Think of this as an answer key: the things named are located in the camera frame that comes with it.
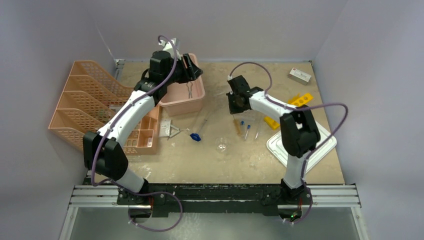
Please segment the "metal crucible tongs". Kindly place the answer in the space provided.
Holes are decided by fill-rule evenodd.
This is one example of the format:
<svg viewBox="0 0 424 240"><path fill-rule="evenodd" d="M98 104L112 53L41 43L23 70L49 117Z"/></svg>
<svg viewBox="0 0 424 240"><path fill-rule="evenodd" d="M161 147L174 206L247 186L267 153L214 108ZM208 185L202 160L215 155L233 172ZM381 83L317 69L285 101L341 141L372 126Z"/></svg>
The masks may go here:
<svg viewBox="0 0 424 240"><path fill-rule="evenodd" d="M186 84L189 99L193 98L193 85L194 85L193 81L189 81Z"/></svg>

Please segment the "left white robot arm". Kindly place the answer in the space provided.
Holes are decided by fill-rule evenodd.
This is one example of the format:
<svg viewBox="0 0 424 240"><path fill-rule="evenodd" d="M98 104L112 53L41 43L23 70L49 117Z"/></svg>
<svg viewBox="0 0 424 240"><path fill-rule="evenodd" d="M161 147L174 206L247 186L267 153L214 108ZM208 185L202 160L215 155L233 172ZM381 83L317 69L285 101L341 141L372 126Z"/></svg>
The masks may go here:
<svg viewBox="0 0 424 240"><path fill-rule="evenodd" d="M174 58L168 51L155 51L149 68L141 74L127 102L103 127L84 134L85 167L127 189L130 199L136 204L146 203L149 199L149 191L145 187L147 181L130 169L123 146L136 125L168 93L170 85L195 81L202 74L203 71L188 53Z"/></svg>

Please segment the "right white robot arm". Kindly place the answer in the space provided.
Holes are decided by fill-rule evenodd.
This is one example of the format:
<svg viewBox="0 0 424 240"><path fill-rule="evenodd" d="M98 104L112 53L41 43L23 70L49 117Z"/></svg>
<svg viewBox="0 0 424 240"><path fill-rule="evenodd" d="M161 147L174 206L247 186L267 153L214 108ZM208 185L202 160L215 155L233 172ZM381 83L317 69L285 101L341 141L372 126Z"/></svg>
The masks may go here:
<svg viewBox="0 0 424 240"><path fill-rule="evenodd" d="M305 189L306 158L321 139L311 110L273 98L260 87L250 87L241 75L229 76L227 82L231 88L227 93L230 114L254 110L279 122L282 145L287 152L280 196L284 202L294 203Z"/></svg>

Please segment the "blue clamp clip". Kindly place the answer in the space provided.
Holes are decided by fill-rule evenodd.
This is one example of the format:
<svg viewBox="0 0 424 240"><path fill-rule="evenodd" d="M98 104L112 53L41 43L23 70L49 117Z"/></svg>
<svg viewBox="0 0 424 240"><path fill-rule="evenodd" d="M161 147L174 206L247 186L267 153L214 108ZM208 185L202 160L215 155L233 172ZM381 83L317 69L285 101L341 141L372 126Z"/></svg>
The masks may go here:
<svg viewBox="0 0 424 240"><path fill-rule="evenodd" d="M192 140L196 142L200 142L202 140L202 138L200 137L198 133L191 133L189 136L191 137Z"/></svg>

